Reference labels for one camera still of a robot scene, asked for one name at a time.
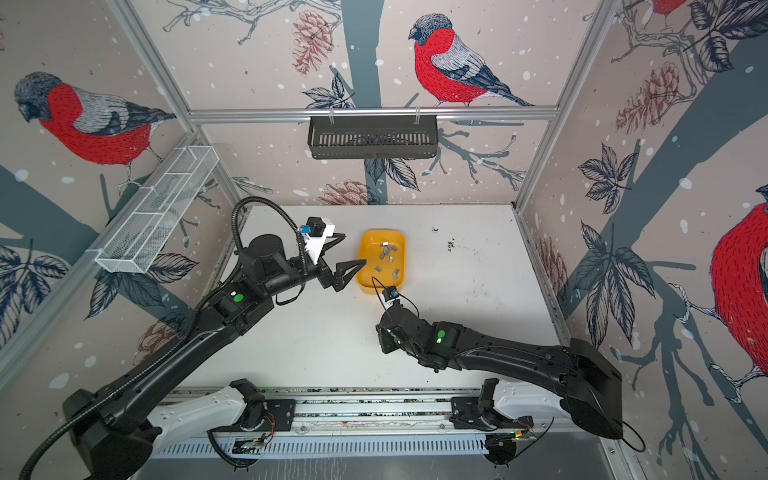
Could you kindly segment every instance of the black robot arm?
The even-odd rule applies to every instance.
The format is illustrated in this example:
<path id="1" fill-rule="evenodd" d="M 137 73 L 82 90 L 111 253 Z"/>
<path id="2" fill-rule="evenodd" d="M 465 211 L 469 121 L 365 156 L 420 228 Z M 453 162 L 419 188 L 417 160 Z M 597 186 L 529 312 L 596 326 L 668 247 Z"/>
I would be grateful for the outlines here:
<path id="1" fill-rule="evenodd" d="M 392 290 L 385 291 L 392 306 L 376 325 L 384 353 L 405 350 L 436 372 L 484 370 L 532 383 L 562 397 L 560 406 L 583 430 L 621 438 L 621 374 L 590 343 L 572 339 L 569 347 L 529 345 L 457 323 L 430 325 L 395 300 Z"/>

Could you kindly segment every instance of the black metal basket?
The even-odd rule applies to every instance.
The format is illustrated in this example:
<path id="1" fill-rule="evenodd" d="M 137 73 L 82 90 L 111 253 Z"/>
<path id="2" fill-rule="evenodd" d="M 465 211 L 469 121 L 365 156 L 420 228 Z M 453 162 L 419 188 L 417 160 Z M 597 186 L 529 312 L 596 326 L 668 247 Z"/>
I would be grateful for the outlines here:
<path id="1" fill-rule="evenodd" d="M 307 143 L 312 157 L 432 158 L 437 155 L 437 117 L 312 117 Z"/>

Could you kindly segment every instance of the red bird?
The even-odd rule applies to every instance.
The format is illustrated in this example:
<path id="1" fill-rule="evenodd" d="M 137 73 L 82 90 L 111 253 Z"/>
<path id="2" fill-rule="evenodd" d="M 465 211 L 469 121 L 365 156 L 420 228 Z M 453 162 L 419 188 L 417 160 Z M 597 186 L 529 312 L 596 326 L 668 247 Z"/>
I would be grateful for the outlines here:
<path id="1" fill-rule="evenodd" d="M 757 189 L 768 201 L 768 185 Z M 752 209 L 726 233 L 712 253 L 712 290 L 715 307 L 706 309 L 688 302 L 687 308 L 717 318 L 753 361 L 752 369 L 739 380 L 721 366 L 712 365 L 733 385 L 741 403 L 741 387 L 752 379 L 768 376 L 768 204 Z"/>
<path id="2" fill-rule="evenodd" d="M 502 97 L 531 106 L 515 97 L 509 87 L 493 75 L 483 57 L 464 45 L 445 15 L 424 15 L 413 24 L 408 38 L 416 42 L 416 77 L 437 97 L 435 106 L 445 101 L 469 105 L 481 97 Z"/>
<path id="3" fill-rule="evenodd" d="M 139 185 L 131 180 L 131 162 L 144 150 L 151 151 L 149 139 L 161 122 L 176 118 L 116 95 L 73 87 L 42 71 L 21 79 L 14 95 L 24 119 L 39 119 L 73 154 L 95 164 L 125 165 L 128 180 L 118 191 Z"/>

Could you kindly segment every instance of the bird wing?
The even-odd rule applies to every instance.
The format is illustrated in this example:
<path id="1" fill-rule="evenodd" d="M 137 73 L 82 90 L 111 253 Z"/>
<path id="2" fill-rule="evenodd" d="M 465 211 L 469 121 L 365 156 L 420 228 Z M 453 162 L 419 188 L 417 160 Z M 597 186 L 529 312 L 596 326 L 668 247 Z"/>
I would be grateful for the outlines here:
<path id="1" fill-rule="evenodd" d="M 763 295 L 768 303 L 768 249 L 760 255 L 760 282 L 763 284 Z"/>
<path id="2" fill-rule="evenodd" d="M 98 136 L 117 135 L 126 130 L 129 114 L 125 99 L 72 88 L 83 107 L 83 113 L 74 121 L 75 130 Z"/>
<path id="3" fill-rule="evenodd" d="M 432 64 L 446 77 L 465 84 L 472 84 L 471 79 L 483 68 L 488 70 L 483 57 L 464 45 L 458 35 L 454 35 L 451 48 L 446 53 L 432 56 Z"/>

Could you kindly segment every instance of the bird tail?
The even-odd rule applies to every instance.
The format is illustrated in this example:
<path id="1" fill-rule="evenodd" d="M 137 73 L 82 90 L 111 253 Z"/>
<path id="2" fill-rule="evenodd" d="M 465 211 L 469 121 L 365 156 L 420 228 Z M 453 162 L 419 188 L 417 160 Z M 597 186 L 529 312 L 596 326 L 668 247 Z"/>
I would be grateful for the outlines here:
<path id="1" fill-rule="evenodd" d="M 512 100 L 516 104 L 520 105 L 521 107 L 533 107 L 533 104 L 529 104 L 527 101 L 523 100 L 520 97 L 517 97 L 512 94 L 512 92 L 509 90 L 509 87 L 501 82 L 498 82 L 497 85 L 493 85 L 491 87 L 488 87 L 488 91 L 491 93 L 494 93 L 498 95 L 499 97 L 504 97 L 509 100 Z"/>

